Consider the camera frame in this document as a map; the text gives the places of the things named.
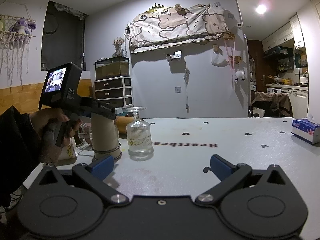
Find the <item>person's left hand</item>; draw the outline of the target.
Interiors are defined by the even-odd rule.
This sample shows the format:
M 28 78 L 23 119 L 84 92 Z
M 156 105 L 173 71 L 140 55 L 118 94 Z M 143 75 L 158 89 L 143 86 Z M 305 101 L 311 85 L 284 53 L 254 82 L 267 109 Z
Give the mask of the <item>person's left hand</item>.
M 79 130 L 82 120 L 69 122 L 69 117 L 63 113 L 60 108 L 46 108 L 29 114 L 31 124 L 40 137 L 41 141 L 41 162 L 56 164 L 62 152 L 62 148 L 70 144 L 70 139 L 75 136 Z M 66 122 L 69 124 L 69 130 L 64 133 L 61 146 L 55 144 L 55 133 L 59 128 L 58 124 Z

